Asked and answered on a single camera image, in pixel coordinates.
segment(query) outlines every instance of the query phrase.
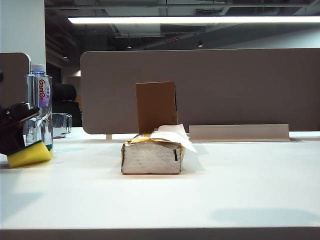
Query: black chair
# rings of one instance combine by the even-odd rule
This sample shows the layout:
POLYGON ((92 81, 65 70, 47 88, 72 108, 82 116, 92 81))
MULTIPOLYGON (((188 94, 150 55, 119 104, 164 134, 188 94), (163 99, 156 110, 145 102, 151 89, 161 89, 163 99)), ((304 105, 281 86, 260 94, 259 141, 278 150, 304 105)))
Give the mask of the black chair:
POLYGON ((79 103, 75 101, 77 91, 72 84, 52 83, 52 113, 70 114, 72 116, 72 127, 82 127, 82 114, 79 103))

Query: fluorescent light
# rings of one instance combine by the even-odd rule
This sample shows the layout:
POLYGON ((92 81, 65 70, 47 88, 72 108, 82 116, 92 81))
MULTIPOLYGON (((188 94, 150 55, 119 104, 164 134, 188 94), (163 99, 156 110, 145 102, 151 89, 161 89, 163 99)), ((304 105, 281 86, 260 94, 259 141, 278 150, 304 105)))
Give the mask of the fluorescent light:
POLYGON ((320 16, 129 16, 68 19, 73 24, 320 23, 320 16))

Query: white desk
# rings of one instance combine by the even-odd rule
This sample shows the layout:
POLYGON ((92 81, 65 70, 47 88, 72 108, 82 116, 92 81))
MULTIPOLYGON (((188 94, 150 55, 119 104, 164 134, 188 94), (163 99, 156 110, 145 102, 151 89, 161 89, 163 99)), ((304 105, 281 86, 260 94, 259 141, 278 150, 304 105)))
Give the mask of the white desk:
POLYGON ((290 136, 307 141, 195 143, 180 175, 122 175, 122 143, 73 128, 47 163, 1 156, 1 239, 320 239, 320 133, 290 136))

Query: sponge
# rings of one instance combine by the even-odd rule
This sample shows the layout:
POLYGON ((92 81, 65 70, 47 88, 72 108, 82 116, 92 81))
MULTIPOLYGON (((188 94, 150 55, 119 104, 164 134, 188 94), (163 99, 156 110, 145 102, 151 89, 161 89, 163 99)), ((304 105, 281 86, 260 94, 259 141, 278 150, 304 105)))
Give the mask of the sponge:
POLYGON ((16 168, 29 164, 49 161, 53 157, 53 149, 46 147, 43 141, 26 146, 7 156, 10 167, 16 168))

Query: cardboard piece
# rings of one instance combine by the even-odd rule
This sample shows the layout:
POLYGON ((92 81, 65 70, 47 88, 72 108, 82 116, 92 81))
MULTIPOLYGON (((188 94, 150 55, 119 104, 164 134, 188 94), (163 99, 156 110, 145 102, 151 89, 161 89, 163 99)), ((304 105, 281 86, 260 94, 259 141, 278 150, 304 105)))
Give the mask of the cardboard piece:
POLYGON ((174 82, 136 83, 135 93, 139 133, 178 124, 174 82))

